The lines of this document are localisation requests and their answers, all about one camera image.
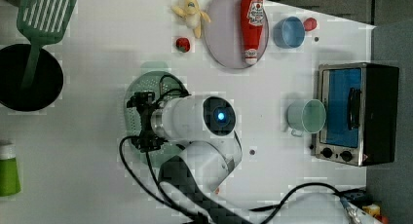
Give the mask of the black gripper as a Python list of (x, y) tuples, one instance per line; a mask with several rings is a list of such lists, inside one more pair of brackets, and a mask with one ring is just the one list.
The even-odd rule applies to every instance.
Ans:
[(157, 110), (154, 100), (154, 92), (136, 92), (127, 101), (128, 108), (137, 107), (140, 117), (140, 138), (138, 136), (133, 137), (131, 143), (141, 153), (160, 150), (161, 146), (166, 142), (154, 133), (151, 126), (152, 114)]

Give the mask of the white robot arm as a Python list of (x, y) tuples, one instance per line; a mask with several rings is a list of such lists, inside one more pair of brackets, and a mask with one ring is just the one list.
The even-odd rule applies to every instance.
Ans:
[(137, 92), (126, 107), (139, 116), (140, 133), (132, 142), (140, 152), (149, 154), (166, 143), (181, 148), (161, 163), (155, 179), (168, 205), (196, 224), (252, 224), (246, 211), (215, 194), (243, 157), (231, 103), (213, 95), (163, 101), (153, 92)]

